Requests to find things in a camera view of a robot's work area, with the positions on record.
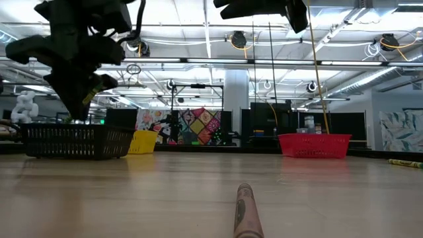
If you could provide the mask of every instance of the colorful quilt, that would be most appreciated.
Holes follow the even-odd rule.
[[[137,128],[148,130],[151,125],[165,119],[170,110],[146,110],[139,109],[137,116]],[[170,141],[171,129],[169,125],[159,124],[153,127],[157,136],[157,143],[177,143],[179,145],[209,145],[212,134],[220,128],[221,111],[196,110],[178,111],[179,124],[182,129],[178,133],[178,141]]]
[[[383,150],[423,153],[423,111],[380,112]]]

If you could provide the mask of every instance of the red plastic basket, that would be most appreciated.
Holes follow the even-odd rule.
[[[351,135],[279,135],[282,153],[295,158],[345,158]]]

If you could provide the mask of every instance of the black plastic basket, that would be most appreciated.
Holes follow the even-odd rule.
[[[120,158],[128,154],[135,130],[106,125],[23,124],[22,140],[31,157]]]

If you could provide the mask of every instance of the brown crayon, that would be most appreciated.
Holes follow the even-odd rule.
[[[248,184],[238,187],[233,238],[264,238],[254,193]]]

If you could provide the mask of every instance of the yellow basket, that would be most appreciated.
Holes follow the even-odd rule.
[[[129,154],[152,153],[156,145],[158,132],[136,131],[132,138]]]

